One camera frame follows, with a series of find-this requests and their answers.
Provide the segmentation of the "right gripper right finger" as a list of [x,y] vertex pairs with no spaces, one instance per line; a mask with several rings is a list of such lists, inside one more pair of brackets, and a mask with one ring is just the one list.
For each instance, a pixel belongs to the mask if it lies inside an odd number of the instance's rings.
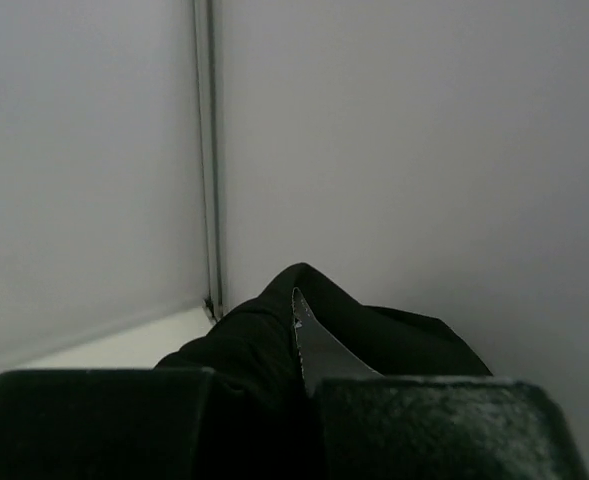
[[329,479],[586,479],[558,405],[509,379],[383,376],[292,295]]

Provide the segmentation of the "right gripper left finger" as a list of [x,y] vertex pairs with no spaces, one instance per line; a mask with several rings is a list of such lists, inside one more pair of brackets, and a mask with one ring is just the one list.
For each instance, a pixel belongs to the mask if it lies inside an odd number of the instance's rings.
[[0,479],[217,479],[208,370],[0,374]]

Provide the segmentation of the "black trousers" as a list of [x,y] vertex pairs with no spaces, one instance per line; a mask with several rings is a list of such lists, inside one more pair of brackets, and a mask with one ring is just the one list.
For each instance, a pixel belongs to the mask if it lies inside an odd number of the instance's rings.
[[311,265],[291,265],[157,365],[216,373],[199,434],[197,478],[325,478],[323,442],[295,339],[295,292],[334,337],[383,375],[491,373],[442,320],[362,304]]

